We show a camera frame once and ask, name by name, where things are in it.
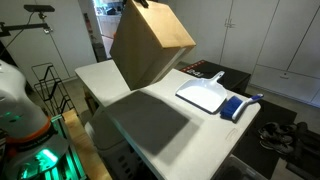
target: cardboard box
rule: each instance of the cardboard box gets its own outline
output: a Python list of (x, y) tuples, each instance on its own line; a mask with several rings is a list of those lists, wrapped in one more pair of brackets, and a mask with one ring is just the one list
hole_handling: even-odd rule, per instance
[(169, 6), (128, 0), (110, 54), (131, 90), (160, 81), (195, 42)]

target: brush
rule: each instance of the brush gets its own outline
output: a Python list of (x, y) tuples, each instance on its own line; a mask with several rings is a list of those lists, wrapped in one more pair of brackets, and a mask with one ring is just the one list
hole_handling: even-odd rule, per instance
[(231, 119), (232, 122), (236, 123), (242, 112), (249, 104), (255, 103), (262, 98), (263, 94), (257, 94), (245, 101), (242, 101), (237, 96), (232, 96), (220, 111), (221, 117), (224, 119)]

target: black cable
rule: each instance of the black cable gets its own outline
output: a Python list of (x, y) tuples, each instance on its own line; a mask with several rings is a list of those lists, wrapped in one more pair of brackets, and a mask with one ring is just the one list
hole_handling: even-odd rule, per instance
[[(29, 23), (30, 23), (30, 21), (31, 21), (31, 17), (32, 17), (32, 15), (34, 14), (34, 12), (32, 12), (31, 14), (30, 14), (30, 16), (29, 16), (29, 20), (28, 20), (28, 22), (27, 22), (27, 24), (26, 25), (29, 25)], [(6, 51), (6, 49), (11, 45), (11, 43), (24, 31), (25, 29), (21, 29), (19, 32), (18, 32), (18, 34), (16, 34), (15, 36), (14, 36), (14, 38), (8, 43), (8, 45), (2, 50), (2, 52), (1, 52), (1, 54), (0, 54), (0, 57), (3, 55), (3, 53)]]

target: wire rack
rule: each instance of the wire rack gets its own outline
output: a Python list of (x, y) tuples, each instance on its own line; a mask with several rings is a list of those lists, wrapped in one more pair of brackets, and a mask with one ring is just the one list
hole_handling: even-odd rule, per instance
[(31, 67), (39, 83), (34, 89), (44, 102), (52, 116), (74, 109), (78, 115), (65, 85), (60, 79), (52, 63), (44, 63)]

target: white table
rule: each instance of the white table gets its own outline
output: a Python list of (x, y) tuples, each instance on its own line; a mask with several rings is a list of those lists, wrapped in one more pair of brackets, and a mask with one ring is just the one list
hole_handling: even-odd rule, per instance
[[(113, 61), (76, 73), (159, 179), (210, 179), (260, 109), (250, 105), (237, 124), (210, 115), (175, 96), (194, 78), (175, 69), (139, 91), (129, 90)], [(227, 98), (233, 95), (246, 99), (231, 91)]]

